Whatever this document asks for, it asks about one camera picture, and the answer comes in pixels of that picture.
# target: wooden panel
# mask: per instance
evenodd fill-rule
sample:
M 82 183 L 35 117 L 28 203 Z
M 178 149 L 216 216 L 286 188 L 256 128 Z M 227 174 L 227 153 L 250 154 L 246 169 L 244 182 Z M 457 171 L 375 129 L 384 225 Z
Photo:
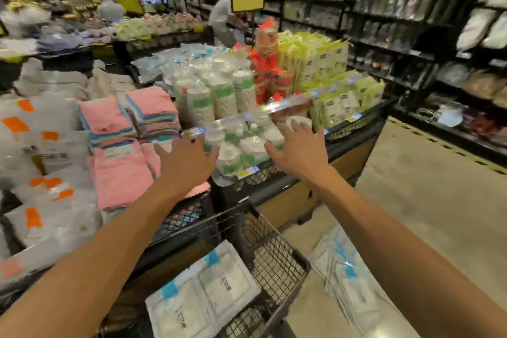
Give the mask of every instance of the wooden panel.
M 343 178 L 350 179 L 355 174 L 361 172 L 374 145 L 375 139 L 370 139 L 369 141 L 364 142 L 358 147 L 335 159 L 330 164 Z
M 374 144 L 375 139 L 371 139 L 348 151 L 330 164 L 342 177 L 349 179 L 361 172 Z M 284 224 L 306 214 L 315 207 L 318 201 L 317 195 L 312 193 L 302 182 L 299 182 L 263 203 L 259 208 L 262 215 L 274 227 L 280 228 Z

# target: hand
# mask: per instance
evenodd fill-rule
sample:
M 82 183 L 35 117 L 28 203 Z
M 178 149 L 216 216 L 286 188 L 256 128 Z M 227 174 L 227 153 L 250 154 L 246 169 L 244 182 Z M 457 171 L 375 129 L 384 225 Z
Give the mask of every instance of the hand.
M 154 145 L 160 156 L 161 174 L 152 185 L 152 194 L 156 200 L 182 200 L 195 186 L 204 183 L 213 172 L 219 149 L 213 149 L 209 155 L 204 152 L 204 137 L 198 137 L 194 143 L 188 133 L 172 141 L 171 152 L 160 145 Z
M 327 151 L 324 142 L 324 129 L 317 132 L 317 137 L 306 123 L 291 122 L 292 130 L 285 124 L 278 129 L 285 138 L 282 151 L 271 143 L 264 148 L 276 165 L 287 174 L 296 175 L 301 181 L 316 184 L 330 171 Z

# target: orange sticker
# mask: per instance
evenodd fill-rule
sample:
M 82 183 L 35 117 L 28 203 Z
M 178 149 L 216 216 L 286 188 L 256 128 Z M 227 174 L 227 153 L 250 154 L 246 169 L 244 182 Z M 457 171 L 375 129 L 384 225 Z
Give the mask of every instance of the orange sticker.
M 30 207 L 25 210 L 26 215 L 26 226 L 30 227 L 42 227 L 41 215 L 35 207 Z
M 31 181 L 30 181 L 30 186 L 32 186 L 32 187 L 37 187 L 37 186 L 39 186 L 40 184 L 42 184 L 44 181 L 45 181 L 45 179 L 44 179 L 44 178 L 31 180 Z
M 18 104 L 19 107 L 21 107 L 21 109 L 23 111 L 26 111 L 26 112 L 35 111 L 34 107 L 31 105 L 31 103 L 28 99 L 20 99 L 20 100 L 16 101 L 16 103 Z
M 62 178 L 51 178 L 46 179 L 44 184 L 46 185 L 46 188 L 49 190 L 50 188 L 54 188 L 62 183 Z
M 43 140 L 54 140 L 57 141 L 59 139 L 59 135 L 56 131 L 42 131 L 42 139 Z
M 30 131 L 30 128 L 26 125 L 25 122 L 22 122 L 17 116 L 11 116 L 10 118 L 2 119 L 2 123 L 5 124 L 9 130 L 14 133 L 23 133 L 25 131 Z
M 23 270 L 24 267 L 22 267 L 22 265 L 19 263 L 18 258 L 12 256 L 0 264 L 0 278 L 7 279 L 9 277 L 15 276 Z
M 72 196 L 74 194 L 74 190 L 70 189 L 70 190 L 65 190 L 65 191 L 61 191 L 60 192 L 60 195 L 58 196 L 58 198 L 54 198 L 53 200 L 51 200 L 52 202 L 56 201 L 56 200 L 60 200 L 60 199 L 63 199 L 63 198 L 67 198 L 69 196 Z

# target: yellow and black striped tape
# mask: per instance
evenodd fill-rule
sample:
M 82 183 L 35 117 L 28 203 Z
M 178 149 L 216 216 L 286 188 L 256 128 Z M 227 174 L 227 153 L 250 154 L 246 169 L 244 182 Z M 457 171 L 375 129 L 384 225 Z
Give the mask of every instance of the yellow and black striped tape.
M 400 121 L 400 120 L 398 120 L 396 118 L 393 118 L 393 117 L 390 116 L 388 120 L 389 120 L 389 122 L 398 125 L 402 129 L 409 130 L 414 135 L 418 135 L 420 137 L 423 137 L 426 140 L 428 140 L 428 141 L 430 141 L 432 143 L 438 144 L 438 145 L 442 146 L 443 148 L 451 150 L 451 151 L 455 152 L 458 155 L 461 155 L 461 156 L 464 156 L 464 157 L 466 157 L 468 159 L 471 159 L 473 162 L 477 163 L 478 165 L 481 165 L 481 166 L 484 166 L 486 168 L 489 168 L 490 170 L 492 170 L 492 171 L 494 171 L 494 172 L 496 172 L 498 174 L 507 175 L 507 168 L 499 166 L 499 165 L 497 165 L 497 164 L 495 164 L 493 162 L 490 162 L 490 161 L 488 161 L 486 159 L 482 159 L 482 158 L 478 157 L 475 154 L 472 154 L 472 153 L 470 153 L 468 151 L 465 151 L 462 148 L 459 148 L 459 147 L 453 145 L 452 143 L 443 141 L 440 138 L 436 138 L 436 137 L 434 137 L 432 135 L 429 135 L 429 134 L 425 133 L 424 131 L 421 131 L 418 128 L 413 127 L 413 126 L 411 126 L 411 125 L 409 125 L 407 123 L 404 123 L 404 122 L 402 122 L 402 121 Z

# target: person's right hand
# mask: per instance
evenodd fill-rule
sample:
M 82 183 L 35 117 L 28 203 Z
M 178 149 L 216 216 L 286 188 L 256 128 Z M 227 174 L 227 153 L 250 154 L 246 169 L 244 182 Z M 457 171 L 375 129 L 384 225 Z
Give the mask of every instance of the person's right hand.
M 276 165 L 287 174 L 296 175 L 301 181 L 315 184 L 329 171 L 327 151 L 324 142 L 324 129 L 312 133 L 306 123 L 291 122 L 292 130 L 285 124 L 278 129 L 285 138 L 282 151 L 267 142 L 264 148 Z

